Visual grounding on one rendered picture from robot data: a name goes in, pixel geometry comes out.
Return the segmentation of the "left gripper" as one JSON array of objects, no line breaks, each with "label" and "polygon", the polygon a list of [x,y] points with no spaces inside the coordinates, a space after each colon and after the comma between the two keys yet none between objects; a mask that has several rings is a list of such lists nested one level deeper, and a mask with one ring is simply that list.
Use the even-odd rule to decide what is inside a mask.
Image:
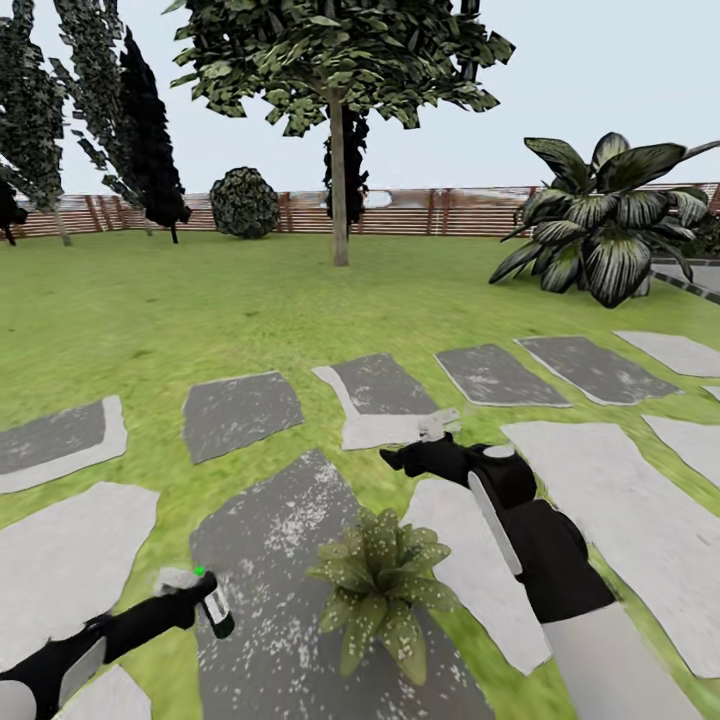
[{"label": "left gripper", "polygon": [[130,648],[137,648],[176,625],[186,629],[191,626],[192,608],[218,587],[218,582],[192,588],[190,591],[178,588],[176,594],[155,597],[138,606],[142,612],[142,622],[138,626],[138,640],[132,642]]}]

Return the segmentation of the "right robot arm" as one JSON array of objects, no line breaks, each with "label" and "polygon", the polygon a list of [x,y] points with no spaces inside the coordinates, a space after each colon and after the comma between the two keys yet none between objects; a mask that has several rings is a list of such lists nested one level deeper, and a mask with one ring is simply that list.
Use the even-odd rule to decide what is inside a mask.
[{"label": "right robot arm", "polygon": [[528,601],[579,720],[704,720],[603,577],[577,525],[537,498],[536,476],[513,446],[458,446],[444,430],[454,407],[417,423],[420,440],[382,458],[407,477],[434,473],[470,489]]}]

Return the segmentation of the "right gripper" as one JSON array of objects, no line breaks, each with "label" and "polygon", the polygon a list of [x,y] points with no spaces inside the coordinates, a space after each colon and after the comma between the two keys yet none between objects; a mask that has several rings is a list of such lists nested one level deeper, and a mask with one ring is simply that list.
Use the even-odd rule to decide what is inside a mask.
[{"label": "right gripper", "polygon": [[382,450],[382,458],[395,470],[404,470],[407,477],[415,478],[423,473],[434,473],[438,477],[446,478],[445,455],[455,446],[453,434],[442,434],[440,442],[411,443],[403,446],[401,450],[392,452]]}]

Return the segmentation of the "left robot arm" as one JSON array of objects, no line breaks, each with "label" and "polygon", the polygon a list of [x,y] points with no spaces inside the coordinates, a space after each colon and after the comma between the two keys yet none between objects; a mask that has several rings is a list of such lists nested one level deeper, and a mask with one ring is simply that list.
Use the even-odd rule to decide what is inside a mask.
[{"label": "left robot arm", "polygon": [[[98,666],[110,664],[176,625],[191,626],[192,608],[218,587],[196,588],[198,572],[170,565],[157,581],[155,598],[112,617],[101,612],[56,630],[51,644],[0,672],[0,720],[46,720],[64,709],[65,700],[97,679]],[[64,639],[64,640],[54,640]]]}]

